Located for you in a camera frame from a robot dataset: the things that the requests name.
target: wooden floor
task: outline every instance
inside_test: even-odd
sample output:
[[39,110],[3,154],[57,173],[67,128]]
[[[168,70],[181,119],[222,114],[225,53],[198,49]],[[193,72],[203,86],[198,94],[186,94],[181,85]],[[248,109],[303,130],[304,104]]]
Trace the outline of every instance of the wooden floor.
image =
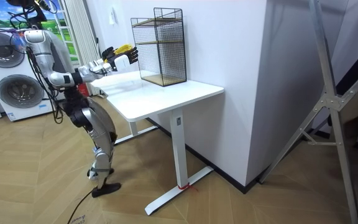
[[[120,137],[127,123],[104,101]],[[139,130],[151,124],[138,123]],[[51,114],[11,123],[0,119],[0,223],[67,223],[94,186],[86,178],[93,143],[82,129]],[[189,175],[205,165],[187,154]],[[351,151],[358,198],[358,152]],[[243,195],[213,172],[151,217],[145,206],[176,185],[171,139],[160,130],[116,148],[108,182],[122,188],[88,197],[72,223],[350,223],[334,147],[301,143],[264,185]]]

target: window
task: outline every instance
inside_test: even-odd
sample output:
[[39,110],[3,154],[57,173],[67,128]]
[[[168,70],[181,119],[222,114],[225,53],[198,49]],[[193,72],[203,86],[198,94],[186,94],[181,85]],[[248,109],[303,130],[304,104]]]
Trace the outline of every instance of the window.
[[[52,14],[50,12],[44,11],[47,21],[42,22],[42,27],[56,34],[58,38],[64,42],[64,44],[67,46],[68,51],[70,52],[71,62],[73,63],[74,67],[78,67],[80,65],[77,54],[78,51],[76,50],[76,43],[74,41],[74,38],[72,38],[72,29],[69,26],[66,12],[62,8],[62,2],[61,0],[49,0],[49,4],[52,8],[51,11],[57,10],[58,12],[56,14]],[[0,28],[12,27],[11,23],[9,22],[11,16],[7,12],[22,12],[22,8],[11,6],[5,0],[0,0]],[[29,14],[29,17],[34,17],[36,15],[36,12],[33,12]],[[23,24],[23,22],[21,23],[20,20],[23,19],[19,18],[19,21],[12,21],[12,23],[16,27],[23,28],[25,24]]]

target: blue sky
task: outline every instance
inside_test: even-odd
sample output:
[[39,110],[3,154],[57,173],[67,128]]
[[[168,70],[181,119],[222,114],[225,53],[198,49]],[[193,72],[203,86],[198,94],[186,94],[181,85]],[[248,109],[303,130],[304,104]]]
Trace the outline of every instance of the blue sky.
[[[53,2],[57,5],[58,9],[60,8],[58,6],[58,0],[53,0]],[[7,12],[13,12],[13,13],[17,13],[17,12],[22,12],[22,8],[21,7],[16,7],[16,6],[11,6],[10,4],[8,4],[6,2],[6,0],[0,0],[0,20],[2,21],[7,21],[9,20],[9,18],[11,17]],[[55,19],[53,14],[44,11],[45,16],[47,17],[47,19]]]

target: white wall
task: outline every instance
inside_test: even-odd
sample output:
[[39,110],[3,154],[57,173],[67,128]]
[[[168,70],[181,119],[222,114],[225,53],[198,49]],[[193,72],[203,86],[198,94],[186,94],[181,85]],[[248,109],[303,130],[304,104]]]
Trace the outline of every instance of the white wall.
[[[184,108],[186,143],[245,185],[266,1],[87,2],[105,47],[133,43],[132,17],[153,17],[154,7],[183,9],[188,79],[225,88]],[[113,4],[122,10],[118,29],[108,25]],[[167,114],[152,119],[169,130]]]
[[[358,0],[349,0],[338,41],[332,51],[334,52],[332,61],[335,83],[338,83],[358,59]],[[322,111],[317,115],[313,127],[315,128],[328,115],[328,110]],[[328,125],[320,130],[331,132]]]
[[[328,45],[333,49],[347,2],[321,2]],[[308,0],[268,0],[247,183],[276,158],[322,89]]]

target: tripod leg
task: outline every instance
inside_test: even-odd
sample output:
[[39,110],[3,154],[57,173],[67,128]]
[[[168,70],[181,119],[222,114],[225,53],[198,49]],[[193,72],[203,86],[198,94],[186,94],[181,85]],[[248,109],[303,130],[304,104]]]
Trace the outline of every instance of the tripod leg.
[[268,169],[263,173],[261,178],[259,179],[259,183],[263,184],[269,176],[269,174],[272,172],[272,170],[277,166],[277,164],[284,158],[284,156],[287,154],[287,152],[291,149],[291,147],[296,143],[298,138],[302,135],[302,130],[305,130],[305,128],[308,127],[308,125],[312,122],[314,117],[318,114],[318,112],[321,110],[321,101],[319,100],[317,104],[314,106],[313,110],[310,111],[309,115],[306,117],[306,119],[301,123],[299,128],[295,131],[295,133],[292,135],[291,139],[287,142],[287,144],[284,146],[284,148],[281,150],[279,155],[276,157],[276,159],[273,161],[273,163],[268,167]]
[[351,170],[349,160],[347,158],[347,151],[344,142],[344,134],[341,123],[341,117],[336,110],[331,111],[331,119],[333,121],[333,129],[335,134],[336,146],[338,149],[339,162],[341,163],[341,170],[343,182],[346,190],[347,204],[351,213],[352,224],[358,224],[358,206],[357,199],[354,193],[354,187],[351,179]]

